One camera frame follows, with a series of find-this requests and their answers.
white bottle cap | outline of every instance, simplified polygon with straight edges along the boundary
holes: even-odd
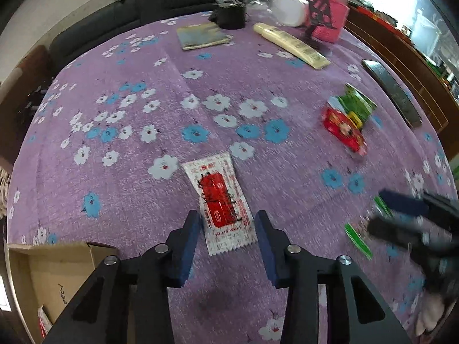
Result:
[[[273,0],[273,14],[280,24],[301,26],[308,14],[308,0]]]

green packet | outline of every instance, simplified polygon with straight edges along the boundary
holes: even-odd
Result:
[[[338,96],[337,99],[345,109],[346,114],[354,112],[363,124],[377,108],[371,99],[351,84],[346,84],[346,94]]]
[[[383,216],[393,217],[391,210],[387,207],[386,203],[381,199],[379,195],[375,196],[375,210],[379,211]],[[368,245],[362,238],[366,238],[366,223],[361,221],[359,224],[350,224],[347,223],[344,225],[344,231],[349,239],[352,241],[354,246],[362,252],[367,259],[371,260],[373,258],[373,253]]]

blue gripper pad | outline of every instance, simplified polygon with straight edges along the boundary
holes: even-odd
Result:
[[[201,215],[191,210],[182,229],[169,234],[166,244],[172,249],[172,263],[167,270],[168,277],[173,281],[170,287],[182,287],[190,276],[200,230]]]
[[[422,199],[411,198],[387,189],[380,191],[379,196],[391,210],[409,216],[427,216],[429,212],[429,206]]]
[[[268,279],[276,288],[290,285],[290,270],[285,262],[284,251],[290,245],[287,234],[274,229],[266,211],[258,211],[255,216],[255,232],[261,257]]]

book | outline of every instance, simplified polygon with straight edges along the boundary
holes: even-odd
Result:
[[[215,23],[185,26],[177,29],[178,40],[183,50],[199,49],[230,42]]]

window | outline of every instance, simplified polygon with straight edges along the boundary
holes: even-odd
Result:
[[[414,46],[439,67],[442,77],[450,79],[449,87],[459,98],[459,46],[440,13],[430,0],[365,0],[375,10],[382,11],[398,21],[397,28],[412,31]]]
[[[1,275],[0,275],[0,308],[2,310],[11,312],[10,303],[8,302],[8,298],[6,297],[5,285],[3,284],[3,278]]]

